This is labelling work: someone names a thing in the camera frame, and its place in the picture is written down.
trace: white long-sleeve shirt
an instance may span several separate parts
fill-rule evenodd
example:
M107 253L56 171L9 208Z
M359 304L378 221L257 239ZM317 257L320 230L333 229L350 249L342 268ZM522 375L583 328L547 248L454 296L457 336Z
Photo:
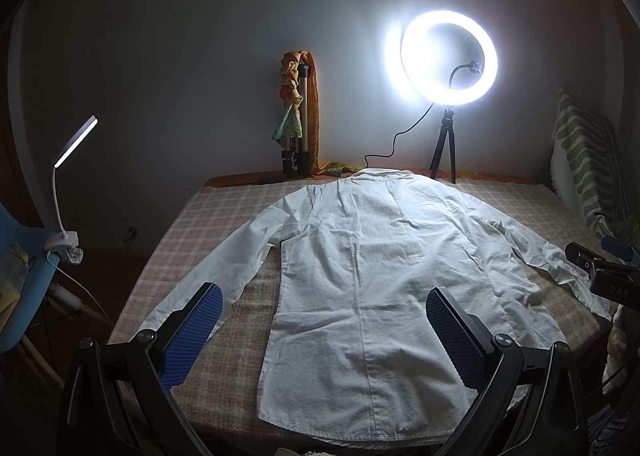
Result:
M548 348L564 340L514 259L569 286L594 314L606 301L564 253L514 219L407 171L367 169L308 185L225 239L156 307L156 329L205 281L231 304L281 248L280 298L258 383L260 419L342 444L439 442L475 392L464 388L425 314L446 286L492 333Z

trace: striped pillow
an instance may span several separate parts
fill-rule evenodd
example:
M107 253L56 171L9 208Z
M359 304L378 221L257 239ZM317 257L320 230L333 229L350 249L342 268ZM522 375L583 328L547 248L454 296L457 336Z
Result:
M561 91L554 149L554 155L566 158L587 226L599 237L611 235L640 245L640 227L631 211L609 120ZM558 187L559 181L554 179L554 184Z

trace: ring light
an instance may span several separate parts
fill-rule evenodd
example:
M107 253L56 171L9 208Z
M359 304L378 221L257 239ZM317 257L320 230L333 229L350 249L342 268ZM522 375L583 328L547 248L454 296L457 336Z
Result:
M425 33L438 24L454 24L473 35L484 54L482 76L467 89L451 89L430 78L429 51L424 42ZM494 84L498 73L498 55L489 35L480 25L453 11L431 11L416 17L404 32L400 46L402 65L409 80L422 95L442 105L462 105L484 95Z

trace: metal bolt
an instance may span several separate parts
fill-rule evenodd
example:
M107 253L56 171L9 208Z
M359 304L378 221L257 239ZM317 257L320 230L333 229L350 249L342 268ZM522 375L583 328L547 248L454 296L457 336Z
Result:
M502 346L504 348L508 348L509 346L511 346L511 344L513 344L513 341L503 333L498 333L495 336L495 342L498 344L498 346Z
M566 355L567 353L569 353L571 351L571 349L569 349L569 346L567 344L565 344L564 342L557 342L556 343L556 350L558 350L558 352L562 353L563 355Z
M81 350L87 350L89 349L91 346L94 345L94 340L90 337L85 337L84 339L82 339L79 343L78 343L78 347Z
M155 334L156 332L153 330L142 330L138 332L138 334L136 335L136 339L138 340L138 342L146 344L148 343L148 341L153 339Z

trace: plaid tablecloth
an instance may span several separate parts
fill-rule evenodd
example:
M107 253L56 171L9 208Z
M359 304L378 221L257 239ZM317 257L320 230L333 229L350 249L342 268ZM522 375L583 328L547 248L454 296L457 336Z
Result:
M236 228L286 194L315 181L201 188L185 205L152 254L111 334L129 341L142 320L196 264ZM486 201L564 248L578 241L600 251L596 237L543 185L459 180L456 187ZM543 303L576 356L608 325L542 272L523 265L540 286ZM177 403L201 438L214 447L223 438L252 454L278 446L300 449L309 438L256 418L256 391L280 285L280 252L273 248L225 325L207 342L187 380L173 389Z

